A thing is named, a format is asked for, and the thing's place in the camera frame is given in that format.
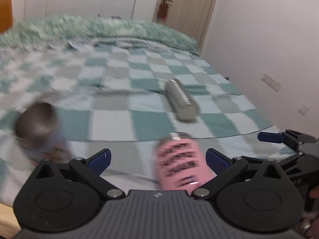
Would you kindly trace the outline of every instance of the orange wooden headboard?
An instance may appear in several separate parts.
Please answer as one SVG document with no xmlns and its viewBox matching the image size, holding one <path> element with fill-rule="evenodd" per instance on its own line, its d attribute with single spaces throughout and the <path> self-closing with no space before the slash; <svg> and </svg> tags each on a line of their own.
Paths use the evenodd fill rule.
<svg viewBox="0 0 319 239">
<path fill-rule="evenodd" d="M 5 32 L 12 26 L 11 0 L 0 0 L 0 33 Z"/>
</svg>

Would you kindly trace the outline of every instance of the pink can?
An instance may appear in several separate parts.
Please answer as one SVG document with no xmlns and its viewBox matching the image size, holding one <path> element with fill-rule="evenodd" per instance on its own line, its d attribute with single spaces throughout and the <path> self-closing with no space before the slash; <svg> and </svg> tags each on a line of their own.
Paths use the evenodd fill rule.
<svg viewBox="0 0 319 239">
<path fill-rule="evenodd" d="M 156 149 L 156 175 L 165 191 L 192 191 L 216 177 L 195 140 L 187 133 L 171 133 Z"/>
</svg>

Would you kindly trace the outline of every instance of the wooden door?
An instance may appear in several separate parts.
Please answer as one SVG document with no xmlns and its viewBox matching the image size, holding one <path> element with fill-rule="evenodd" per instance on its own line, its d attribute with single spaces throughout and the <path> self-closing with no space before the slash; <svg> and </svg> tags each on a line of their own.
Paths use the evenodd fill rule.
<svg viewBox="0 0 319 239">
<path fill-rule="evenodd" d="M 200 43 L 213 0 L 172 0 L 168 16 L 157 23 L 176 29 Z"/>
</svg>

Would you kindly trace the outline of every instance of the wooden furniture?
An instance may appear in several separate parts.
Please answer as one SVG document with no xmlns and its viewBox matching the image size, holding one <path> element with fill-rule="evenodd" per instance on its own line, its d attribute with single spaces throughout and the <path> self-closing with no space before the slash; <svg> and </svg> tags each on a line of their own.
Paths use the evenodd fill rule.
<svg viewBox="0 0 319 239">
<path fill-rule="evenodd" d="M 11 0 L 0 0 L 0 33 L 5 32 L 12 26 Z"/>
<path fill-rule="evenodd" d="M 10 239 L 20 230 L 12 207 L 0 204 L 0 236 Z"/>
</svg>

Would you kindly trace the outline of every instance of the wall switch plate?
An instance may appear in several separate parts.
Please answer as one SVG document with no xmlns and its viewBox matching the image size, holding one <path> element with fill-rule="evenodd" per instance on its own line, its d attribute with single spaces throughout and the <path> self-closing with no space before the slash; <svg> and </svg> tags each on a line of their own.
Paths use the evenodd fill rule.
<svg viewBox="0 0 319 239">
<path fill-rule="evenodd" d="M 268 86 L 273 88 L 276 92 L 279 92 L 281 84 L 272 79 L 268 74 L 265 73 L 261 80 L 264 81 Z"/>
<path fill-rule="evenodd" d="M 309 105 L 306 104 L 305 102 L 302 102 L 299 107 L 298 107 L 298 112 L 302 115 L 302 116 L 305 116 L 306 113 L 308 112 L 309 110 Z"/>
</svg>

